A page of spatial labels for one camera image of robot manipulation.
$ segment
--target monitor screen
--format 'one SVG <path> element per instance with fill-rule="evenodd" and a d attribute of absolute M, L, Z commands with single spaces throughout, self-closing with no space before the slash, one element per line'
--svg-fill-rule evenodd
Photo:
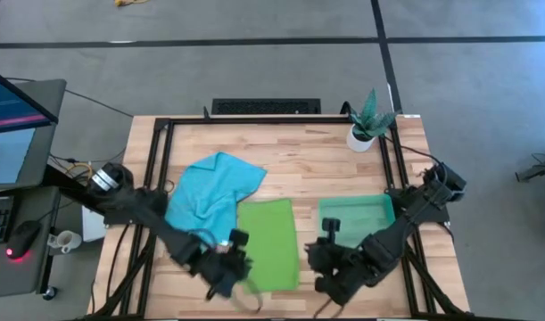
<path fill-rule="evenodd" d="M 0 80 L 0 133 L 36 128 L 51 123 L 51 120 L 41 111 L 41 107 L 25 96 L 14 85 L 6 81 L 3 84 Z"/>

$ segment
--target white pot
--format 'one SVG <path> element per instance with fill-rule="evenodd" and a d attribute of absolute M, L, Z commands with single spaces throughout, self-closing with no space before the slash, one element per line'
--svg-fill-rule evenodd
<path fill-rule="evenodd" d="M 353 127 L 355 125 L 351 126 L 350 132 L 347 134 L 347 145 L 350 146 L 350 148 L 355 152 L 364 152 L 371 147 L 371 144 L 375 140 L 375 138 L 371 138 L 370 140 L 366 142 L 361 142 L 359 139 L 355 138 L 353 135 Z"/>

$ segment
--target white mug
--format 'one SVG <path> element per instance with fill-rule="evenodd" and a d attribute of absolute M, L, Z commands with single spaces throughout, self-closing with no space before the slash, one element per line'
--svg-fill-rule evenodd
<path fill-rule="evenodd" d="M 48 245 L 52 248 L 62 248 L 62 253 L 68 254 L 82 244 L 82 236 L 72 231 L 63 231 L 58 236 L 49 235 Z"/>

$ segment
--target wooden tabletop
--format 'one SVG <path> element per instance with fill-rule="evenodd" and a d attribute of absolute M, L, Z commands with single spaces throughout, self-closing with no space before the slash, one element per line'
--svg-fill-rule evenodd
<path fill-rule="evenodd" d="M 123 164 L 134 174 L 137 185 L 143 183 L 145 164 L 153 134 L 155 116 L 134 117 Z M 429 152 L 419 117 L 397 119 L 401 143 Z M 204 300 L 208 290 L 200 277 L 191 278 L 169 258 L 165 246 L 158 240 L 155 247 L 153 272 L 147 301 L 147 318 L 189 317 L 311 317 L 326 301 L 327 296 L 314 291 L 315 275 L 307 263 L 305 243 L 318 236 L 318 200 L 337 196 L 358 196 L 382 193 L 386 188 L 383 161 L 377 141 L 367 152 L 353 152 L 345 137 L 347 124 L 291 125 L 179 125 L 171 146 L 167 179 L 178 184 L 187 166 L 215 152 L 227 152 L 268 171 L 259 190 L 249 201 L 291 198 L 300 253 L 300 285 L 295 291 L 263 293 L 264 305 L 257 316 L 236 311 L 227 300 Z M 156 158 L 157 182 L 163 145 Z M 395 182 L 398 170 L 392 145 L 388 144 Z M 417 176 L 432 163 L 426 157 L 403 150 L 409 182 L 422 182 Z M 103 243 L 102 256 L 95 277 L 95 303 L 99 308 L 105 291 L 111 260 L 120 238 L 122 226 L 111 227 Z M 449 235 L 436 224 L 420 227 L 429 272 L 452 301 L 468 310 L 457 257 Z M 114 269 L 113 291 L 128 266 L 133 227 L 123 241 Z M 425 304 L 417 273 L 413 269 L 419 309 Z M 140 277 L 135 284 L 140 284 Z M 130 311 L 136 310 L 139 286 L 134 286 Z M 254 300 L 245 305 L 255 307 Z M 337 307 L 332 304 L 322 317 L 329 317 Z M 398 266 L 375 288 L 363 287 L 345 307 L 341 317 L 408 317 L 409 305 L 401 267 Z"/>

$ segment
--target green tray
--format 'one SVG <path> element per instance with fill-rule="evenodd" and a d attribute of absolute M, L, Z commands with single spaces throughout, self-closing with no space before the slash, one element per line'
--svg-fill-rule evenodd
<path fill-rule="evenodd" d="M 391 197 L 387 194 L 337 197 L 319 200 L 319 228 L 322 219 L 339 218 L 340 231 L 335 233 L 335 243 L 356 247 L 368 235 L 387 228 L 395 221 Z"/>

